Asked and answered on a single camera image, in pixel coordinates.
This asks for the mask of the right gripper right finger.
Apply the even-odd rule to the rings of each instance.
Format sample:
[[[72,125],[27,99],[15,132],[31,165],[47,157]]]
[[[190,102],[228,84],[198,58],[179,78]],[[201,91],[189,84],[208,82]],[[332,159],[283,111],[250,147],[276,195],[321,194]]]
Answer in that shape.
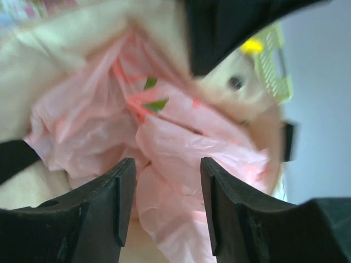
[[[350,199],[295,205],[201,160],[212,253],[218,262],[350,262]]]

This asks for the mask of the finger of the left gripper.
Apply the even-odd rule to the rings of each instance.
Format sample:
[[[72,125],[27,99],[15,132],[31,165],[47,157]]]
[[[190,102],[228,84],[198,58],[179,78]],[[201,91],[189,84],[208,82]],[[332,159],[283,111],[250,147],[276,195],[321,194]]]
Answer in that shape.
[[[190,67],[205,76],[259,30],[319,0],[185,1]]]

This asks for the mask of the yellow Trader Joe's tote bag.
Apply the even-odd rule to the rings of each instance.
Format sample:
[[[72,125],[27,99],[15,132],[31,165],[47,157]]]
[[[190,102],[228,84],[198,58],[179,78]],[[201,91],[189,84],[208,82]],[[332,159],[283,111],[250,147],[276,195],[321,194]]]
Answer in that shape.
[[[132,25],[142,28],[156,41],[157,47],[181,77],[189,79],[188,82],[201,83],[203,77],[193,79],[190,73],[189,40],[182,1],[78,2],[81,5],[78,8],[58,11],[51,18],[8,30],[5,39],[1,40],[1,142],[21,139],[28,134],[31,107],[50,89],[50,85],[85,66],[91,56]],[[234,62],[238,60],[234,55],[239,56],[239,52],[234,51],[229,59],[215,68],[214,73],[205,77],[210,84],[192,83],[191,86],[196,92],[200,91],[200,99],[208,100],[216,110],[232,119],[235,115],[233,110],[229,111],[229,99],[219,101],[217,97],[216,100],[210,99],[204,94],[214,93],[214,81],[227,81],[224,76],[238,72],[234,71],[239,66],[239,62]],[[239,57],[247,63],[251,60],[243,55]],[[221,91],[224,90],[222,82],[216,84]],[[256,146],[269,151],[271,161],[264,182],[267,193],[272,194],[281,175],[282,135],[278,129],[281,110],[271,96],[268,104],[270,107],[266,107],[266,111],[250,119],[247,129]],[[66,172],[51,172],[38,161],[1,186],[1,208],[34,207],[66,193],[68,182]],[[168,262],[142,230],[134,210],[127,245],[122,248],[122,262]]]

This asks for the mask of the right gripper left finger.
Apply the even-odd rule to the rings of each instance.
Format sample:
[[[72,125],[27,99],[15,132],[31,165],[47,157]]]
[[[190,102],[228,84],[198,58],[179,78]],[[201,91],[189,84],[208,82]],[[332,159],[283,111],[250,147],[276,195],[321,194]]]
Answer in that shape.
[[[38,207],[1,210],[1,262],[118,262],[136,173],[134,159],[125,158]]]

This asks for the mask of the yellow banana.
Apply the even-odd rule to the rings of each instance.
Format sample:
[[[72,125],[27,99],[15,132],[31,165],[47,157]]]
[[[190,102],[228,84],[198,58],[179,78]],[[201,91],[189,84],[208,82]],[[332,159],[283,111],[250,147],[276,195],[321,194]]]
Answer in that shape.
[[[264,50],[264,44],[258,39],[250,38],[241,45],[240,50],[245,54],[257,54]]]

